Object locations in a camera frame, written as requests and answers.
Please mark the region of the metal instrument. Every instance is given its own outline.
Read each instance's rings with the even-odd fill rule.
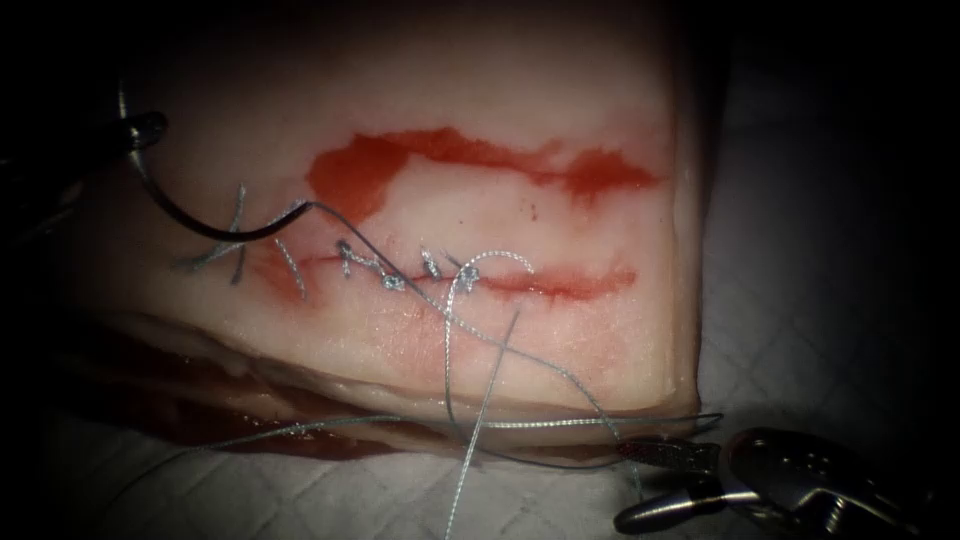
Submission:
[[[881,474],[820,437],[771,428],[743,431],[724,447],[672,438],[624,442],[627,459],[693,473],[679,491],[620,512],[624,534],[672,528],[724,508],[761,528],[807,538],[922,538],[933,493]]]

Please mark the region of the red blood stain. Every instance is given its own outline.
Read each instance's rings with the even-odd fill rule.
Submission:
[[[535,274],[516,273],[482,278],[477,285],[494,292],[534,293],[552,299],[594,300],[632,286],[637,281],[633,270],[611,270],[589,276],[581,270],[551,268]]]
[[[411,155],[438,163],[512,170],[538,186],[559,183],[573,201],[587,206],[592,206],[604,191],[642,189],[658,182],[646,169],[628,164],[620,150],[585,149],[558,169],[549,158],[560,148],[560,143],[550,141],[532,152],[513,150],[482,139],[468,139],[450,127],[376,137],[354,135],[346,147],[319,154],[307,182],[319,200],[357,224],[383,207],[387,185]]]

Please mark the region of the meat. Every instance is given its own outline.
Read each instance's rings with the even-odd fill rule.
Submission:
[[[445,379],[457,418],[475,419],[517,313],[486,420],[695,413],[702,129],[682,49],[652,7],[493,11],[239,18],[135,66],[132,112],[170,121],[147,164],[190,213],[226,228],[241,185],[241,229],[320,200],[410,283],[384,287],[393,270],[319,211],[247,245],[239,282],[239,250],[174,264],[215,243],[176,225],[120,165],[89,182],[62,239],[75,269],[64,298],[111,336],[77,338],[66,371],[139,389],[116,403],[167,403],[143,415],[172,438],[157,419],[184,423],[170,412],[184,404],[248,427],[366,411],[426,429],[330,432],[377,451],[443,451],[456,446]],[[489,252],[469,292],[455,282]],[[445,332],[451,289],[471,331]],[[124,339],[111,332],[139,345],[118,352],[104,345]],[[599,425],[488,430],[483,445],[582,458],[613,441]],[[329,455],[323,446],[290,451]]]

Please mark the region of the blood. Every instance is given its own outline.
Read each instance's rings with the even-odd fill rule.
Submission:
[[[435,130],[409,130],[380,135],[355,134],[341,148],[316,156],[306,182],[317,200],[339,211],[355,225],[362,225],[387,203],[387,187],[403,170],[412,156],[437,163],[470,165],[521,173],[535,186],[551,186],[564,190],[574,205],[571,211],[598,212],[597,196],[613,190],[640,190],[655,187],[660,179],[643,167],[628,163],[620,150],[591,147],[580,150],[558,164],[563,144],[545,142],[532,151],[517,150],[505,145],[467,138],[451,127]],[[539,213],[530,204],[530,219]],[[298,265],[317,263],[340,264],[333,251],[294,253]],[[279,254],[268,257],[264,277],[273,284],[284,303],[301,302],[285,261]],[[415,281],[428,279],[420,268],[409,269]],[[582,269],[537,269],[534,275],[517,272],[481,279],[478,286],[505,294],[536,294],[554,300],[589,301],[629,288],[637,279],[630,268],[612,268],[605,273],[588,273]],[[308,295],[311,294],[308,284]]]
[[[538,186],[558,184],[571,199],[592,207],[596,196],[614,189],[644,189],[659,179],[626,162],[620,150],[588,148],[566,166],[550,163],[562,144],[549,141],[532,152],[513,150],[483,139],[468,139],[446,127],[377,136],[354,135],[343,148],[320,153],[307,173],[317,198],[360,224],[386,204],[386,187],[419,155],[437,163],[473,165],[522,173]]]

